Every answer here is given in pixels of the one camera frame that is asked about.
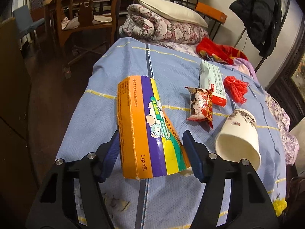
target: wooden cabinet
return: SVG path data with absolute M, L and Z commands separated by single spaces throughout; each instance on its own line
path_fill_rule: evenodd
M 17 40 L 14 18 L 0 24 L 0 213 L 7 228 L 24 225 L 38 190 L 26 145 L 31 83 Z

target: yellow yarn pom-pom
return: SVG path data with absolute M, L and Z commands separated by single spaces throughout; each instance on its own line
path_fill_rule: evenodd
M 277 217 L 279 217 L 287 207 L 285 199 L 276 199 L 272 204 Z

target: white paper cup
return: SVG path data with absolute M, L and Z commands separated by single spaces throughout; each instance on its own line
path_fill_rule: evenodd
M 245 158 L 258 170 L 261 156 L 254 116 L 245 109 L 234 110 L 216 137 L 215 149 L 224 160 L 239 162 Z

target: orange box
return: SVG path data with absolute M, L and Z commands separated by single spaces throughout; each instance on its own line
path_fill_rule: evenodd
M 163 112 L 155 80 L 129 76 L 117 90 L 123 176 L 145 179 L 189 168 L 185 149 Z
M 197 3 L 196 11 L 215 19 L 222 24 L 224 24 L 227 19 L 227 16 L 223 12 L 201 2 Z

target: folded quilt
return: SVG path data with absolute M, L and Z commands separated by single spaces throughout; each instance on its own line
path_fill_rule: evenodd
M 167 20 L 140 4 L 130 5 L 127 11 L 127 19 L 121 29 L 127 36 L 135 39 L 197 44 L 203 38 L 209 37 L 201 26 Z

